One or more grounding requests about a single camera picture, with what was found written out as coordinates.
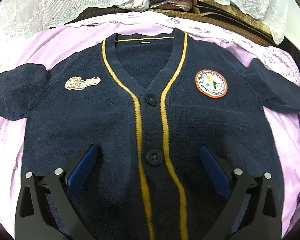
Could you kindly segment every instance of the brown fabric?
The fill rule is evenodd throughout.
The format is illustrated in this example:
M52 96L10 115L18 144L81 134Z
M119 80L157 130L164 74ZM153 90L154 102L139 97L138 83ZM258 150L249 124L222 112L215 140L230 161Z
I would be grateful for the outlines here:
M150 9L175 10L181 9L189 11L192 8L192 0L151 0Z
M239 8L237 8L234 5L222 5L222 4L218 4L214 0L192 0L194 6L198 5L197 1L211 5L215 8L221 9L221 10L231 14L232 16L244 21L246 24L250 25L251 27L271 35L270 28L267 25L256 20L255 18L251 17L250 15L243 13L242 11L240 11Z
M196 9L198 11L197 14L200 16L205 16L205 17L208 17L211 19L219 20L219 21L237 26L237 27L239 27L243 30L246 30L247 32L250 32L250 33L258 36L259 38L269 42L271 45L276 46L271 35L269 35L265 32L262 32L256 28L253 28L252 26L248 25L244 21L240 20L239 18L235 18L233 15L231 15L227 12L224 12L217 8L210 8L210 7L206 7L206 6L200 6Z
M261 46L265 46L265 47L273 46L273 44L271 44L266 39L260 38L257 35L253 34L252 33L254 31L253 29L251 30L251 32L249 32L249 31L243 29L242 27L237 27L237 26L234 26L229 23L225 23L225 22L217 20L217 19L212 19L212 18L200 16L200 15L197 15L194 13L189 13L189 12L179 12L179 11L173 11L173 10L159 10L159 9L151 9L150 11L159 12L159 13L165 14L169 17L180 17L180 18L190 19L190 20L194 20L194 21L198 21L198 22L210 23L213 25L220 26L221 28L224 28L226 30L230 30L235 33L238 33L238 34L244 36L245 38L247 38Z

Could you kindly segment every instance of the sleeve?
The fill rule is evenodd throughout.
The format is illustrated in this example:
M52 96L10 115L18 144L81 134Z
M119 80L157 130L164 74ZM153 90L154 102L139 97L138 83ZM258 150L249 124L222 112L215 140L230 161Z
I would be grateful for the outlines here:
M50 80L44 65L27 63L0 74L0 116L15 121L26 117L28 107Z
M260 95L263 106L283 114L300 113L299 86L268 70L257 58L251 60L249 67L245 67L231 52L223 54L231 67Z

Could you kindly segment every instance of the v-neck collar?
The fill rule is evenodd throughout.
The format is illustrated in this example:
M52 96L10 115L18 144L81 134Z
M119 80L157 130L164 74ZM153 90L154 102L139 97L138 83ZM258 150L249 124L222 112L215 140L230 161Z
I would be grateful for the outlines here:
M184 49L184 32L179 29L174 29L173 48L168 62L165 65L165 67L157 73L157 75L150 82L147 88L142 87L139 84L139 82L135 80L118 61L115 46L116 36L117 33L114 33L106 39L105 55L110 67L112 68L118 79L125 86L127 86L137 97L141 97L147 93L160 95L164 87L169 82L176 69L178 68L178 64L181 60L182 51Z

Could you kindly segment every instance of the circular patch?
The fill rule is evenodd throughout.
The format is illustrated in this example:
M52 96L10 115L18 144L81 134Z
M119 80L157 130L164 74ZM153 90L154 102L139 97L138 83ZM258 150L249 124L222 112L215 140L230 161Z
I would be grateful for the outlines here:
M221 98L228 90L223 75L210 69L199 71L195 76L195 84L200 92L211 98Z

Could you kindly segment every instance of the metal screw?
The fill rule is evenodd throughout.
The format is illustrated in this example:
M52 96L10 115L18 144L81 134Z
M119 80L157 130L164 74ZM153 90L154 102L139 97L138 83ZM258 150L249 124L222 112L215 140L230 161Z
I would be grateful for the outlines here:
M234 169L234 174L242 175L243 171L241 169L239 169L239 168L236 168L236 169Z
M60 175L60 174L62 174L63 173L63 169L62 168L57 168L57 169L55 169L55 171L54 171L54 174L56 174L56 175Z
M29 178L31 178L31 177L32 177L32 175L33 175L33 174L32 174L32 172L31 172L31 171L29 171L29 172L27 172L27 173L26 173L26 178L27 178L27 179L29 179Z
M270 174L269 172L266 172L266 173L265 173L265 178L266 178L266 179L271 179L271 174Z

